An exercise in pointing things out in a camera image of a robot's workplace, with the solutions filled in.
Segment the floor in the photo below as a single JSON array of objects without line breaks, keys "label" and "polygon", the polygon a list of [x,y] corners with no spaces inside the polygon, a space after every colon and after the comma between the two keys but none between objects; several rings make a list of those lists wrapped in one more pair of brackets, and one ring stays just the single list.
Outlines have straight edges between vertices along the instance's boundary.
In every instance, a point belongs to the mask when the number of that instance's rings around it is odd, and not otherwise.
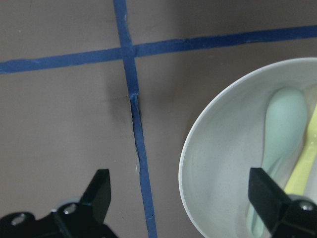
[{"label": "floor", "polygon": [[199,238],[178,189],[204,107],[317,56],[316,1],[0,0],[0,217],[41,218],[109,168],[123,238]]}]

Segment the gray floor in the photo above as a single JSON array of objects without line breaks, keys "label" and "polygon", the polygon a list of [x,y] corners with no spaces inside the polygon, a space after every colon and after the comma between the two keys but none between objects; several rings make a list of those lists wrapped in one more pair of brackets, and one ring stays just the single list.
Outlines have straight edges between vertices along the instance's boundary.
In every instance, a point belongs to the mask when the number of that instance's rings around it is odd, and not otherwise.
[{"label": "gray floor", "polygon": [[[0,62],[120,46],[110,0],[0,0]],[[133,44],[317,24],[315,1],[127,0]],[[178,164],[189,129],[226,86],[261,66],[317,56],[317,39],[136,58],[159,238],[202,237],[187,217]],[[0,217],[46,215],[109,168],[106,223],[148,237],[121,60],[0,74]]]}]

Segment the light green spoon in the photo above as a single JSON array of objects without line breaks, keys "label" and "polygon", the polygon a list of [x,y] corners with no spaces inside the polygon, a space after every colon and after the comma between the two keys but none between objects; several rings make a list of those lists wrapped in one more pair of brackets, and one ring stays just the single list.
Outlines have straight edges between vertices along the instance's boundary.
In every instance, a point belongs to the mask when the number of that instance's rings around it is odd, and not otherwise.
[{"label": "light green spoon", "polygon": [[[303,139],[308,110],[304,95],[293,88],[278,90],[269,102],[265,117],[262,168],[273,179],[280,166]],[[250,205],[247,229],[254,238],[262,236],[264,224]]]}]

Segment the white bowl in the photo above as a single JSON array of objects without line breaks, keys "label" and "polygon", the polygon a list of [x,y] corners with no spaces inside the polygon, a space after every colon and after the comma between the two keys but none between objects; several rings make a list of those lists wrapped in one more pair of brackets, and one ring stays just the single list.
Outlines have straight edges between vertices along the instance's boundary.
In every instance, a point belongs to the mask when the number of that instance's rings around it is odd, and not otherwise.
[{"label": "white bowl", "polygon": [[[249,169],[262,163],[269,99],[279,88],[294,87],[316,100],[316,83],[317,58],[274,63],[231,84],[199,115],[182,150],[178,179],[187,215],[204,237],[248,237]],[[280,185],[299,153],[277,176]],[[317,181],[317,175],[310,180]],[[305,195],[317,197],[317,191],[308,189]]]}]

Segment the plastic spoon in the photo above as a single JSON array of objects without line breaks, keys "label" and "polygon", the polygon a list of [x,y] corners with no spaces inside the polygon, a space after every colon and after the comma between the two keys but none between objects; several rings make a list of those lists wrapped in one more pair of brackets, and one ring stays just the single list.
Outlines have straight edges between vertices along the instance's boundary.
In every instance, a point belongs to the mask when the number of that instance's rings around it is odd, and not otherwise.
[{"label": "plastic spoon", "polygon": [[288,179],[285,193],[304,195],[305,187],[317,154],[317,105],[307,126],[305,144],[301,156]]},{"label": "plastic spoon", "polygon": [[[262,168],[271,178],[299,146],[307,114],[304,95],[293,88],[278,90],[269,102],[265,116]],[[252,205],[247,215],[247,229],[254,238],[261,237],[264,231],[264,224]]]}]

